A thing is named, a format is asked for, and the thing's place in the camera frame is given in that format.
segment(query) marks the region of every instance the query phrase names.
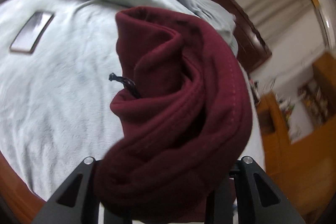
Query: wooden headboard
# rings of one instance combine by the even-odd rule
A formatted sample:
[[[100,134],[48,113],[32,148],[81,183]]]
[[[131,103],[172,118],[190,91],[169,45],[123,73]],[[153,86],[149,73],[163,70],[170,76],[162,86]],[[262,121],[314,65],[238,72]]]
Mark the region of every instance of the wooden headboard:
[[[248,72],[252,72],[272,56],[247,14],[235,0],[212,0],[236,16],[234,36],[238,42],[237,59]]]

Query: phone screen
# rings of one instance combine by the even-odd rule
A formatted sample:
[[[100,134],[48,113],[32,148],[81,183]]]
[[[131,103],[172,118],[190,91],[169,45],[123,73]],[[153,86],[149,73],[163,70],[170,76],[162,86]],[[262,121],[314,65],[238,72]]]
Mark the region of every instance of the phone screen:
[[[10,51],[32,54],[52,18],[53,13],[35,12],[10,45]]]

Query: red garment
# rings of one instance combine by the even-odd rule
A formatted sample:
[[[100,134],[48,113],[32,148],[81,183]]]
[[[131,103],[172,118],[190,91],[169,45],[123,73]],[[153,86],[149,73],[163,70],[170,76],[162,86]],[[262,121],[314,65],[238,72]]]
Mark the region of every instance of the red garment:
[[[110,108],[125,138],[99,165],[94,189],[118,215],[170,222],[219,186],[251,134],[246,83],[231,49],[195,16],[137,7],[116,15],[123,76]]]

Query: black drawstring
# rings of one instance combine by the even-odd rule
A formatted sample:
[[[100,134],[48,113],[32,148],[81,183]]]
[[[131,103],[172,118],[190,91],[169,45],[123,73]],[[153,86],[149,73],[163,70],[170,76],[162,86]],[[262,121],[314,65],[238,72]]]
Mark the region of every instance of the black drawstring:
[[[135,83],[131,79],[128,79],[126,77],[117,76],[114,73],[111,73],[109,80],[110,81],[115,80],[119,83],[124,84],[124,88],[127,89],[133,95],[133,97],[135,97],[136,99],[141,98],[141,95],[138,92],[137,87],[135,86]]]

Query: silver screw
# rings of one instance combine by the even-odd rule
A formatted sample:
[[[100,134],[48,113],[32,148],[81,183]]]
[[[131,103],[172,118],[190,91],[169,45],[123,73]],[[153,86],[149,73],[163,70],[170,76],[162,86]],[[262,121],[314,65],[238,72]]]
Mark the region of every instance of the silver screw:
[[[85,164],[91,164],[91,163],[93,163],[93,158],[92,158],[92,157],[87,157],[87,158],[85,158],[85,159],[84,159],[84,163],[85,163]]]
[[[249,156],[244,157],[244,158],[243,158],[243,161],[244,161],[246,164],[251,164],[251,163],[253,163],[253,159],[252,159],[251,157],[249,157]]]

